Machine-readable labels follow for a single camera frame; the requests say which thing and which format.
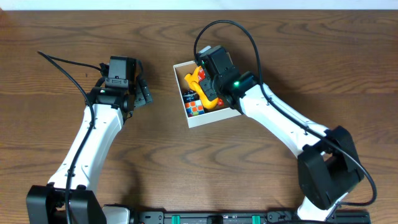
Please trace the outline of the red ball with white numbers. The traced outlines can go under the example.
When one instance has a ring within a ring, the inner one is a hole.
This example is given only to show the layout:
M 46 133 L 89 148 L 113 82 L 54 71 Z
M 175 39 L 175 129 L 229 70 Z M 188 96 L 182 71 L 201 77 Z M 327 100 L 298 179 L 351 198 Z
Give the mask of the red ball with white numbers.
M 200 82 L 200 81 L 202 81 L 202 80 L 204 80 L 206 78 L 206 75 L 205 75 L 205 71 L 204 71 L 204 69 L 199 69 L 199 71 L 198 71 L 198 81 Z

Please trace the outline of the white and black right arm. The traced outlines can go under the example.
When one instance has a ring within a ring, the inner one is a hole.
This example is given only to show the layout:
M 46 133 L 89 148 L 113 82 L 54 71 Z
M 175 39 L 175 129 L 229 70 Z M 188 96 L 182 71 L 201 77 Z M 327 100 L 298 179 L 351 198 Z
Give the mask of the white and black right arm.
M 298 182 L 305 196 L 297 221 L 325 223 L 344 198 L 364 179 L 353 139 L 343 127 L 313 122 L 280 100 L 251 72 L 211 74 L 200 69 L 195 84 L 201 98 L 223 97 L 281 140 L 297 159 Z

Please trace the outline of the black round cap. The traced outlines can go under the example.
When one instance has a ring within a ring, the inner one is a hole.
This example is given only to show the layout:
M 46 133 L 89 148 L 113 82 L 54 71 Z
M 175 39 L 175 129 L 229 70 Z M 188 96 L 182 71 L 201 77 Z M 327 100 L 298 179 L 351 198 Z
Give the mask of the black round cap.
M 199 96 L 198 96 L 197 92 L 195 92 L 193 90 L 185 91 L 182 95 L 182 98 L 183 98 L 184 103 L 189 103 L 192 101 L 199 100 Z

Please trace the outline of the colourful puzzle cube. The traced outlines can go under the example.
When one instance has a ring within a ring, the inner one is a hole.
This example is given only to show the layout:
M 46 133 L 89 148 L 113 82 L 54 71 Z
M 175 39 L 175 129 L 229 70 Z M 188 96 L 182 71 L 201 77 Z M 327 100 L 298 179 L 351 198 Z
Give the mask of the colourful puzzle cube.
M 200 100 L 185 103 L 185 111 L 188 117 L 205 114 L 204 107 Z

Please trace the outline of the red toy fire truck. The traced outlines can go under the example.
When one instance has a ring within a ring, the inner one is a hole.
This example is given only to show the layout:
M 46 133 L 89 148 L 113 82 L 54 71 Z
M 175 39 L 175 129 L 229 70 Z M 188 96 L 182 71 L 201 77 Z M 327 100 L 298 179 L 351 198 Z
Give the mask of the red toy fire truck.
M 218 99 L 217 105 L 218 106 L 223 106 L 224 105 L 224 102 L 223 102 L 223 100 L 221 98 Z

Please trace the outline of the yellow rubber toy animal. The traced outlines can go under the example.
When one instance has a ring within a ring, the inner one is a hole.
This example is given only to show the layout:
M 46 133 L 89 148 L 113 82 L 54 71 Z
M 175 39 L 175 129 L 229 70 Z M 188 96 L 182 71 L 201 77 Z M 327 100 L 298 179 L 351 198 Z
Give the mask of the yellow rubber toy animal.
M 217 106 L 218 97 L 216 97 L 214 100 L 209 100 L 208 97 L 205 95 L 204 88 L 200 85 L 201 82 L 203 82 L 205 79 L 200 82 L 198 81 L 198 71 L 201 68 L 202 67 L 199 66 L 194 70 L 193 73 L 186 74 L 184 79 L 188 83 L 189 88 L 197 92 L 203 107 L 210 110 Z

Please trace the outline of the white cardboard box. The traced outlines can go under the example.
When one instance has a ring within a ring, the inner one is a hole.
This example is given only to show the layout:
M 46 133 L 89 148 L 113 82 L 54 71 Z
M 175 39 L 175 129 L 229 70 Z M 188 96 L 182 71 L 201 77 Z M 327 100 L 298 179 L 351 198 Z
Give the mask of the white cardboard box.
M 182 102 L 183 106 L 183 113 L 185 116 L 185 119 L 187 120 L 187 124 L 189 128 L 194 128 L 197 126 L 201 126 L 204 124 L 209 124 L 217 121 L 221 121 L 223 119 L 228 119 L 232 118 L 235 116 L 240 116 L 241 113 L 237 110 L 232 110 L 227 106 L 226 103 L 224 103 L 224 106 L 222 107 L 217 107 L 214 110 L 209 110 L 205 112 L 204 114 L 199 114 L 197 116 L 192 116 L 189 117 L 186 109 L 185 109 L 185 103 L 183 101 L 183 93 L 184 91 L 188 90 L 188 84 L 187 82 L 183 79 L 186 74 L 192 73 L 196 67 L 196 64 L 193 60 L 187 61 L 184 63 L 179 63 L 173 66 L 174 74 L 175 74 L 175 79 L 177 81 L 177 86 L 178 86 L 178 93 L 180 100 Z

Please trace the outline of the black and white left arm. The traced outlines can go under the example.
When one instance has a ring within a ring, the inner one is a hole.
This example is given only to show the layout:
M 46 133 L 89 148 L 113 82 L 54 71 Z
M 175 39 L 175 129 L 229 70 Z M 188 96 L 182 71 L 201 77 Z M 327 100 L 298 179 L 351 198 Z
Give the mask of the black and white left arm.
M 135 223 L 125 205 L 100 205 L 98 181 L 116 135 L 134 107 L 153 101 L 143 79 L 100 78 L 86 94 L 83 121 L 61 166 L 47 185 L 33 185 L 26 197 L 30 223 Z

